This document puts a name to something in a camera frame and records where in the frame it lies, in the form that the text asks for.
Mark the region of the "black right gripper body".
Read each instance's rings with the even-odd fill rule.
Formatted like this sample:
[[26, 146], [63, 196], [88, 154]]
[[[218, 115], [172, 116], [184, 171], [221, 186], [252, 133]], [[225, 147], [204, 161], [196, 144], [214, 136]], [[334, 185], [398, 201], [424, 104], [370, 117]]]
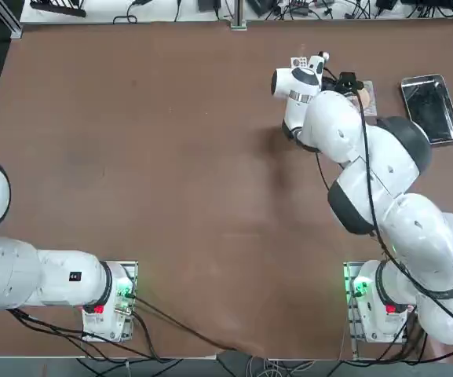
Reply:
[[354, 72], [344, 71], [338, 77], [339, 93], [355, 93], [359, 89], [359, 83]]

